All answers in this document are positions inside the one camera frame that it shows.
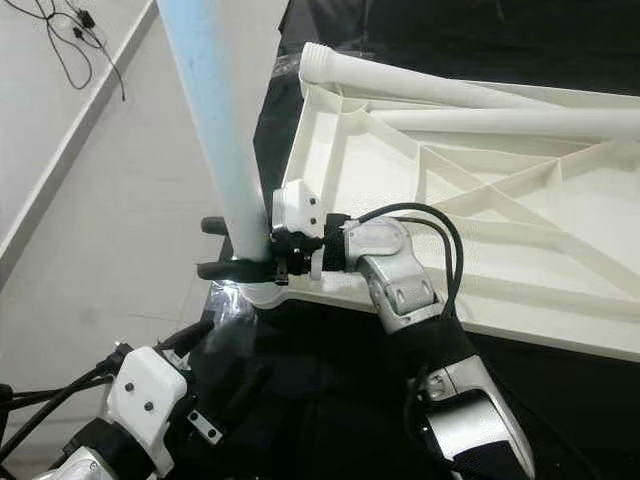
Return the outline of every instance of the light blue tube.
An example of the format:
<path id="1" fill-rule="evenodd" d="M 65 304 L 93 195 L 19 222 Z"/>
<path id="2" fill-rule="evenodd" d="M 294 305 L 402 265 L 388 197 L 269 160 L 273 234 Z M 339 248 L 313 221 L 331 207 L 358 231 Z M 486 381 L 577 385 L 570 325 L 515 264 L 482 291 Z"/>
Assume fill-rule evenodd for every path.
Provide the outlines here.
<path id="1" fill-rule="evenodd" d="M 157 0 L 200 144 L 218 188 L 234 254 L 269 258 L 268 225 L 251 138 L 238 123 L 224 0 Z"/>

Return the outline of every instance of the floor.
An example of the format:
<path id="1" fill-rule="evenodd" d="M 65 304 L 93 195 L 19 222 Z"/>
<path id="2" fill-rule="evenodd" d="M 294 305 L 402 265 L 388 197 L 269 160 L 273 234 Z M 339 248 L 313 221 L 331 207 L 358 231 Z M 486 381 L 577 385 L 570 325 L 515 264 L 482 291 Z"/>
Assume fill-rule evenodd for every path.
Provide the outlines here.
<path id="1" fill-rule="evenodd" d="M 65 385 L 124 340 L 154 343 L 197 320 L 217 256 L 200 218 L 221 212 L 167 40 L 156 20 L 0 293 L 0 381 Z M 31 478 L 100 404 L 67 402 L 6 462 Z M 33 412 L 10 417 L 7 436 Z"/>

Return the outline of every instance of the white tube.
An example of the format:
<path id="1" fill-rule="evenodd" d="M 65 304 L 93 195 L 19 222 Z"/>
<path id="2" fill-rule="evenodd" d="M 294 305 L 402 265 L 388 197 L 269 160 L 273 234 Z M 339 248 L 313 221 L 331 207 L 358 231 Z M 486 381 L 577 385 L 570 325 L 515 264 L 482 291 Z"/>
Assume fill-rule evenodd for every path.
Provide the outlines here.
<path id="1" fill-rule="evenodd" d="M 561 108 L 513 93 L 392 67 L 306 43 L 300 59 L 300 78 L 308 83 L 339 83 L 390 97 L 443 105 L 486 108 Z"/>
<path id="2" fill-rule="evenodd" d="M 229 64 L 224 3 L 158 0 L 158 7 L 234 254 L 259 261 L 269 258 L 267 216 L 251 138 L 235 112 L 239 93 Z"/>
<path id="3" fill-rule="evenodd" d="M 640 139 L 640 110 L 464 108 L 377 110 L 371 116 L 401 131 Z"/>

